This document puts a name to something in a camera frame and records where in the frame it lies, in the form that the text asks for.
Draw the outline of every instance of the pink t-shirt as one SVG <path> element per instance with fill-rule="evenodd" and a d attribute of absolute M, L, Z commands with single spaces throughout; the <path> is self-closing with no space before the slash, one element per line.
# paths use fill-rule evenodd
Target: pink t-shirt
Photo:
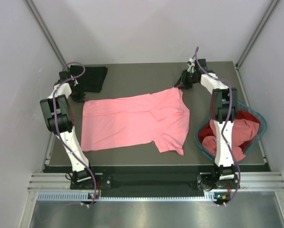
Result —
<path fill-rule="evenodd" d="M 189 109 L 182 101 L 182 94 L 178 88 L 171 88 L 154 94 L 85 102 L 82 150 L 154 141 L 160 152 L 175 150 L 183 155 Z"/>

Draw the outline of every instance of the white wall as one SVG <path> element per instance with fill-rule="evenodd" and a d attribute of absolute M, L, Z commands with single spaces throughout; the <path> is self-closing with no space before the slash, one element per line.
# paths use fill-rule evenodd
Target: white wall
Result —
<path fill-rule="evenodd" d="M 241 67 L 252 105 L 268 123 L 264 144 L 284 176 L 284 0 Z"/>
<path fill-rule="evenodd" d="M 22 0 L 0 1 L 0 228 L 18 222 L 49 132 L 39 106 L 60 64 Z"/>
<path fill-rule="evenodd" d="M 270 0 L 34 0 L 62 55 L 84 64 L 236 62 Z"/>

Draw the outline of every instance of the dark gray table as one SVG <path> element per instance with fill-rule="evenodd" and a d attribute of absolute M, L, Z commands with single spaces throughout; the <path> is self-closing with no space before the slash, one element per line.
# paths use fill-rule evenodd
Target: dark gray table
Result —
<path fill-rule="evenodd" d="M 129 97 L 155 93 L 171 88 L 179 79 L 186 63 L 150 63 L 150 64 L 115 64 L 106 65 L 108 74 L 100 93 L 88 93 L 87 99 Z M 228 79 L 238 90 L 238 99 L 244 96 L 232 62 L 210 62 L 209 69 L 219 78 Z M 175 151 L 159 153 L 154 143 L 86 152 L 91 165 L 207 165 L 213 164 L 194 141 L 197 127 L 209 115 L 211 95 L 201 85 L 185 90 L 183 101 L 190 109 L 189 132 L 184 143 L 184 156 Z M 76 120 L 76 134 L 81 138 L 83 104 L 76 104 L 69 99 Z M 242 164 L 264 164 L 259 146 L 242 161 Z M 49 165 L 71 165 L 70 160 L 59 140 L 55 140 Z"/>

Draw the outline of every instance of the blue basket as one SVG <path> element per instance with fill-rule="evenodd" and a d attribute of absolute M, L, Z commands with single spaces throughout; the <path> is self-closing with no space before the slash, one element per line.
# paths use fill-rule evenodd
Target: blue basket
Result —
<path fill-rule="evenodd" d="M 257 145 L 258 141 L 261 139 L 261 137 L 265 133 L 267 125 L 266 125 L 266 121 L 265 121 L 264 117 L 262 115 L 260 115 L 259 113 L 255 112 L 250 107 L 246 106 L 244 102 L 238 101 L 238 110 L 239 111 L 247 111 L 247 112 L 249 112 L 254 117 L 256 117 L 259 120 L 259 122 L 260 122 L 260 126 L 259 126 L 259 129 L 258 129 L 257 135 L 250 141 L 250 143 L 243 150 L 243 154 L 248 155 L 249 152 Z M 198 135 L 199 135 L 200 131 L 202 131 L 204 129 L 204 127 L 209 123 L 210 120 L 211 120 L 211 118 L 210 118 L 210 116 L 208 116 L 207 119 L 197 129 L 197 131 L 195 133 L 195 141 L 196 141 L 198 147 L 200 147 L 200 149 L 203 151 L 203 153 L 207 157 L 209 157 L 211 160 L 214 161 L 215 160 L 215 156 L 213 156 L 210 152 L 208 152 L 203 147 L 203 145 L 200 143 L 200 141 L 198 139 Z"/>

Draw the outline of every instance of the metal floor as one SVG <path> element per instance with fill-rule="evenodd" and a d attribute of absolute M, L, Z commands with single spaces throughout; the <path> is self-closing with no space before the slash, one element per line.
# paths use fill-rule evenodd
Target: metal floor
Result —
<path fill-rule="evenodd" d="M 79 204 L 63 208 L 67 204 L 37 202 L 30 228 L 284 228 L 274 193 L 241 192 L 226 208 L 212 202 L 98 202 L 89 209 Z"/>
<path fill-rule="evenodd" d="M 179 79 L 186 63 L 151 63 L 151 64 L 115 64 L 106 65 L 108 74 L 100 93 L 88 93 L 87 99 L 107 99 L 129 97 L 147 93 L 155 93 L 173 87 Z M 208 68 L 217 76 L 228 79 L 232 87 L 238 90 L 238 99 L 244 101 L 244 96 L 232 62 L 209 62 Z M 86 152 L 91 165 L 207 165 L 213 162 L 197 147 L 194 135 L 197 127 L 209 115 L 211 96 L 201 85 L 194 85 L 185 90 L 183 101 L 190 109 L 190 126 L 184 143 L 184 156 L 174 151 L 159 153 L 153 143 L 113 148 L 95 152 Z M 81 121 L 83 104 L 71 102 L 71 109 L 76 119 L 76 135 L 81 138 Z M 264 164 L 259 146 L 256 146 L 242 161 L 242 164 Z M 50 166 L 69 166 L 70 160 L 59 140 L 55 140 Z"/>

